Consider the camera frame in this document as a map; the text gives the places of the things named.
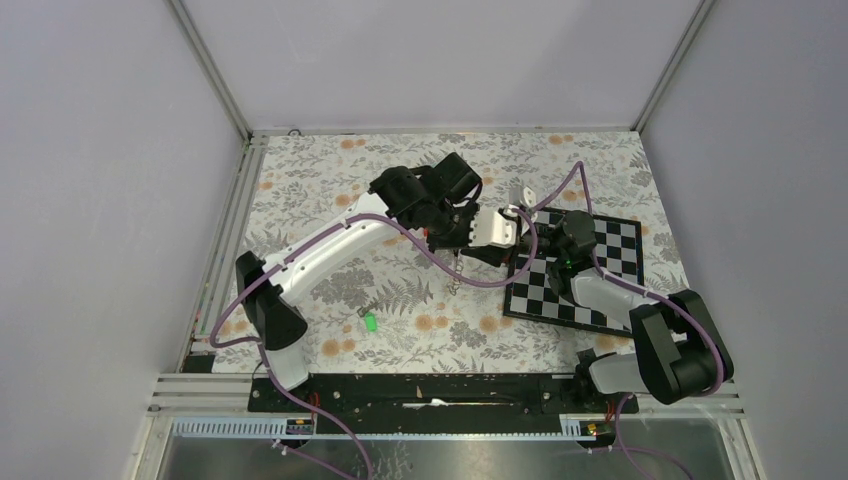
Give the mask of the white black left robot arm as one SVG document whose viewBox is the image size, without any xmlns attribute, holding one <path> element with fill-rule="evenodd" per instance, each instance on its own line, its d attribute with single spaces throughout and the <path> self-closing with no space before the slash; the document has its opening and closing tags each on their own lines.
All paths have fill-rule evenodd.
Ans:
<svg viewBox="0 0 848 480">
<path fill-rule="evenodd" d="M 424 230 L 424 249 L 469 243 L 481 177 L 456 153 L 436 165 L 384 170 L 338 217 L 284 250 L 236 261 L 238 297 L 258 333 L 260 356 L 276 378 L 272 398 L 288 411 L 309 401 L 308 324 L 298 304 L 351 258 L 402 231 Z"/>
</svg>

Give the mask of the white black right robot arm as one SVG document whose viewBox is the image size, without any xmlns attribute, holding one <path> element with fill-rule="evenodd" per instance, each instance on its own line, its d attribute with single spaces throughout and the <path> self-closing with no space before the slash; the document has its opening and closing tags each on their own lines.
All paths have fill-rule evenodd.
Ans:
<svg viewBox="0 0 848 480">
<path fill-rule="evenodd" d="M 515 213 L 484 209 L 469 222 L 469 251 L 489 262 L 520 254 L 552 258 L 550 288 L 569 303 L 600 312 L 630 328 L 635 350 L 579 365 L 575 402 L 597 412 L 613 394 L 647 393 L 662 404 L 715 393 L 734 374 L 730 355 L 699 294 L 667 296 L 601 267 L 595 220 L 568 211 L 552 227 L 534 226 Z"/>
</svg>

